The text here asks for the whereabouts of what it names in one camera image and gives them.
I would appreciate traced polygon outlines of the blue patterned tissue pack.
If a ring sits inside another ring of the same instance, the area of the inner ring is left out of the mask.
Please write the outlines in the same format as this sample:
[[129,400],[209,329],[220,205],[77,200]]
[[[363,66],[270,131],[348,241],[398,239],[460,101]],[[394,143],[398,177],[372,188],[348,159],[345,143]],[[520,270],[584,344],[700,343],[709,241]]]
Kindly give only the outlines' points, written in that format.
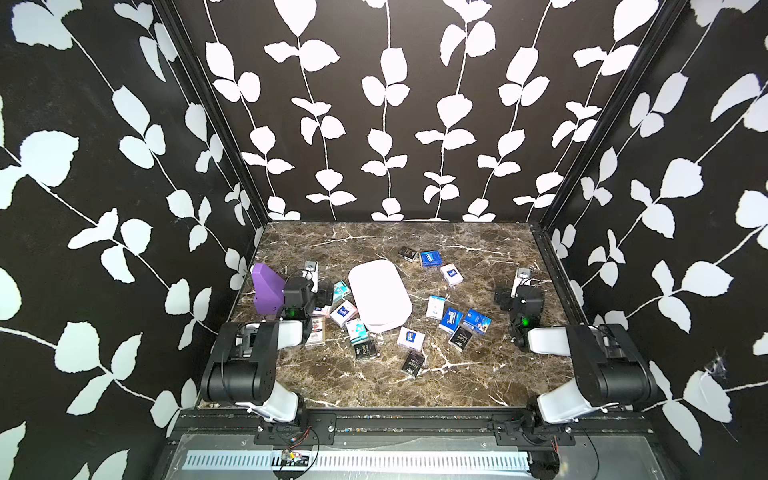
[[463,324],[480,335],[487,333],[491,323],[490,317],[473,309],[470,309],[463,318]]

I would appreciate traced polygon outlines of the dark blue Tempo tissue pack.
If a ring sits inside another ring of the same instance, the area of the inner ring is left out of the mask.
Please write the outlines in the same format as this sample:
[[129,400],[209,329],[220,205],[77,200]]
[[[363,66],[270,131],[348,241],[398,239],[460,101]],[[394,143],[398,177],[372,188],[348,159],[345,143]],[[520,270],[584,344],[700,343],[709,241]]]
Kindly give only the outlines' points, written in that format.
[[439,251],[423,251],[419,253],[419,259],[423,267],[440,267],[443,265],[442,255]]

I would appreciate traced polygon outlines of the white Tempo tissue pack front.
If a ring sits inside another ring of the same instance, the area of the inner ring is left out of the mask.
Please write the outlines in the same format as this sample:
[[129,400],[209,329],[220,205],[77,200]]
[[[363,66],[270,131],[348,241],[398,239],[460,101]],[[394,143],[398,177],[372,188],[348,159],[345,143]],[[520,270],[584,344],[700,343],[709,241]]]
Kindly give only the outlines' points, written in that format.
[[426,335],[424,333],[402,327],[400,329],[397,345],[403,348],[421,352]]

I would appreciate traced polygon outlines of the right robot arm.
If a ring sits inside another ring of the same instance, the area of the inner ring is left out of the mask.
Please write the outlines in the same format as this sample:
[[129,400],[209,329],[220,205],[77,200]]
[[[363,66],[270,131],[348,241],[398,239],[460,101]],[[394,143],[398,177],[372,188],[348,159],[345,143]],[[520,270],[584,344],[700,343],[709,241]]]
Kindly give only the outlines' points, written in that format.
[[566,424],[598,410],[636,407],[656,397],[658,386],[649,363],[622,325],[543,327],[544,293],[531,285],[499,289],[494,303],[509,314],[515,345],[571,360],[573,378],[534,401],[542,423]]

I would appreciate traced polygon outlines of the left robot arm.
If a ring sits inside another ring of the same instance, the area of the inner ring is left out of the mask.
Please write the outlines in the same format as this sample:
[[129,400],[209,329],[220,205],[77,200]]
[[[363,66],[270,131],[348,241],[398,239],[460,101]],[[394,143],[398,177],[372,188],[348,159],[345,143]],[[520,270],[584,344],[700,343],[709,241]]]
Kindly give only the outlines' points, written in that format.
[[224,324],[202,374],[202,399],[244,407],[267,422],[306,427],[304,399],[277,381],[277,360],[281,350],[307,342],[312,313],[332,300],[332,285],[313,292],[309,278],[293,276],[272,319]]

